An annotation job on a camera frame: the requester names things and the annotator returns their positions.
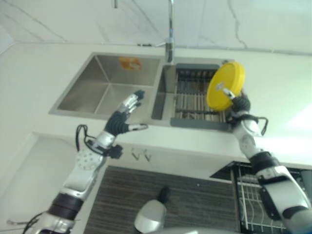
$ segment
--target robotic arm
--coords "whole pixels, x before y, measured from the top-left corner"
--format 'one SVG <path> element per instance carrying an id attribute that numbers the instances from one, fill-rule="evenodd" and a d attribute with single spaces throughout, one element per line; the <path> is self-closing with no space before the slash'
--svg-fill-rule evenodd
<path id="1" fill-rule="evenodd" d="M 229 120 L 233 134 L 242 153 L 250 161 L 261 185 L 260 195 L 269 217 L 281 220 L 292 234 L 312 234 L 312 207 L 305 193 L 285 166 L 269 152 L 257 147 L 254 138 L 263 135 L 258 126 L 258 117 L 249 115 L 250 103 L 243 95 L 235 95 L 223 89 L 232 100 Z M 113 146 L 118 134 L 146 129 L 146 124 L 126 124 L 131 112 L 140 106 L 144 92 L 130 95 L 109 118 L 104 130 L 94 140 L 88 140 L 87 148 L 79 150 L 76 164 L 63 188 L 42 214 L 32 234 L 69 234 L 75 217 L 92 190 L 100 168 L 108 156 L 119 158 L 122 147 Z"/>
<path id="2" fill-rule="evenodd" d="M 118 134 L 143 130 L 146 124 L 126 124 L 132 111 L 140 106 L 144 92 L 137 91 L 125 99 L 107 121 L 104 130 L 94 140 L 86 142 L 87 148 L 79 150 L 76 164 L 63 188 L 53 200 L 49 210 L 42 214 L 32 234 L 69 234 L 75 218 L 90 194 L 100 168 L 108 156 L 119 158 L 122 147 L 113 146 Z"/>
<path id="3" fill-rule="evenodd" d="M 292 234 L 312 234 L 312 207 L 306 194 L 287 168 L 255 143 L 254 138 L 262 136 L 263 132 L 257 124 L 258 118 L 248 114 L 249 100 L 244 95 L 235 97 L 228 89 L 223 89 L 223 92 L 233 102 L 233 134 L 257 176 L 261 186 L 260 196 L 268 216 L 281 220 Z"/>

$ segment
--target dark floor mat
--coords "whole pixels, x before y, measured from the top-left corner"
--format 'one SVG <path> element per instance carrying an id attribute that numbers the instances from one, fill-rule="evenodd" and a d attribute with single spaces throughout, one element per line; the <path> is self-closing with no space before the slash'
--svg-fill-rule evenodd
<path id="1" fill-rule="evenodd" d="M 165 227 L 237 229 L 231 184 L 108 167 L 84 233 L 134 233 L 137 212 L 164 186 L 171 189 Z"/>

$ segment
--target metal hook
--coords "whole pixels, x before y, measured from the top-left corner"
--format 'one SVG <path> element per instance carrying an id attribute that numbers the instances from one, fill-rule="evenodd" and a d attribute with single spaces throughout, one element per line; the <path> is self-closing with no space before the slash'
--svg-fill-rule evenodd
<path id="1" fill-rule="evenodd" d="M 131 155 L 136 159 L 136 161 L 138 161 L 139 158 L 140 158 L 140 154 L 136 155 L 136 154 L 134 153 L 134 148 L 131 149 Z"/>
<path id="2" fill-rule="evenodd" d="M 147 155 L 147 149 L 144 150 L 144 157 L 146 158 L 148 162 L 151 161 L 152 155 Z"/>

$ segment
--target white wall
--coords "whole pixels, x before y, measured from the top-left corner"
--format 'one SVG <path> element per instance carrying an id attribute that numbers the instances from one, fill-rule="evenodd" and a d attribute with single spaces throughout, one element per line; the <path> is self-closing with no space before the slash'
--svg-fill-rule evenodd
<path id="1" fill-rule="evenodd" d="M 11 35 L 0 25 L 0 55 L 14 42 Z"/>
<path id="2" fill-rule="evenodd" d="M 3 0 L 0 25 L 16 41 L 160 43 L 168 0 Z M 310 0 L 176 0 L 175 39 L 183 46 L 312 52 Z"/>

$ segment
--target sink drain rack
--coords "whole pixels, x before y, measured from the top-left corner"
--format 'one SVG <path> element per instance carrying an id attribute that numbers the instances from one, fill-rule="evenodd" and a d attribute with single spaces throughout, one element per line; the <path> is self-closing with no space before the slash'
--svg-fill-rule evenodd
<path id="1" fill-rule="evenodd" d="M 207 89 L 218 67 L 176 69 L 174 116 L 171 125 L 228 131 L 227 111 L 218 112 L 207 105 Z"/>

